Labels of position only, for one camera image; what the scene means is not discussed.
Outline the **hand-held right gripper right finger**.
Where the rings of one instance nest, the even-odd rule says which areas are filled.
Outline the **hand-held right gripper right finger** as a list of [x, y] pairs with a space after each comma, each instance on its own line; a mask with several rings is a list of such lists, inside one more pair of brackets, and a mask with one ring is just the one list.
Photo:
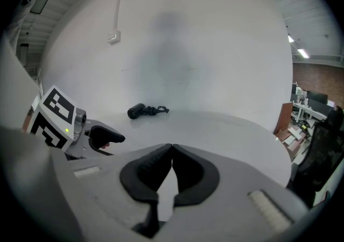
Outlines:
[[173, 145], [178, 194], [159, 241], [266, 241], [300, 221], [308, 208], [256, 168]]

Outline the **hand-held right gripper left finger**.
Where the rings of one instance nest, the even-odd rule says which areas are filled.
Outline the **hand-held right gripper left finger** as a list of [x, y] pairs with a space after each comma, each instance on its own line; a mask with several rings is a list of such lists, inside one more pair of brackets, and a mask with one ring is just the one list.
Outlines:
[[172, 145], [70, 162], [97, 205], [124, 227], [152, 238], [159, 230], [158, 189], [171, 170]]

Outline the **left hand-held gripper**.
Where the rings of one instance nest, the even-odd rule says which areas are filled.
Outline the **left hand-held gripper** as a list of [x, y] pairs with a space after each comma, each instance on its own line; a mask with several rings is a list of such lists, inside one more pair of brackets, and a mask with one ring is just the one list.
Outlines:
[[28, 133], [60, 149], [68, 160], [110, 155], [99, 148], [125, 141], [125, 137], [112, 128], [88, 119], [86, 111], [78, 108], [57, 86], [52, 86], [38, 103]]

